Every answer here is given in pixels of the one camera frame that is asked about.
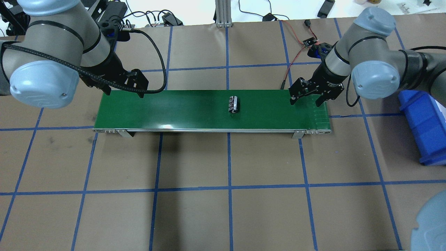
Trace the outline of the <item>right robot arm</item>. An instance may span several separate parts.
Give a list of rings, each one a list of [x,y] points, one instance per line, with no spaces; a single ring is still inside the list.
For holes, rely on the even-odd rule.
[[[386,98],[398,90],[428,93],[445,105],[445,54],[391,50],[387,37],[395,30],[395,18],[379,7],[365,8],[346,33],[321,60],[310,80],[298,78],[289,88],[290,104],[319,95],[317,107],[335,100],[350,77],[357,95]]]

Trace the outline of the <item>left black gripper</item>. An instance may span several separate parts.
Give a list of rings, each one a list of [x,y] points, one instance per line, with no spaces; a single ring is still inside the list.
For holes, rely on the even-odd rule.
[[[134,93],[137,93],[137,90],[147,91],[149,84],[141,70],[125,70],[115,52],[110,52],[107,58],[99,65],[83,67],[83,70],[90,73],[90,75],[79,73],[80,79],[86,86],[96,87],[107,96],[110,95],[111,87],[106,81],[113,82],[113,87],[116,89]]]

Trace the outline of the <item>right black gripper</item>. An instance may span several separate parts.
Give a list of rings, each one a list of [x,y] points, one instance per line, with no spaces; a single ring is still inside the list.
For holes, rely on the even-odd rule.
[[[344,90],[345,76],[333,73],[327,66],[319,66],[308,80],[300,77],[290,87],[290,105],[298,99],[309,95],[319,95],[315,100],[316,107],[320,107],[328,100],[335,100]]]

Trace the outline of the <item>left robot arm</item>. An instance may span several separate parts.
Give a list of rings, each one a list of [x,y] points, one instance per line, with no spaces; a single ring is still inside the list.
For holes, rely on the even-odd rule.
[[[30,16],[24,41],[1,41],[1,95],[34,107],[62,108],[78,83],[149,94],[139,70],[128,72],[80,0],[19,0]]]

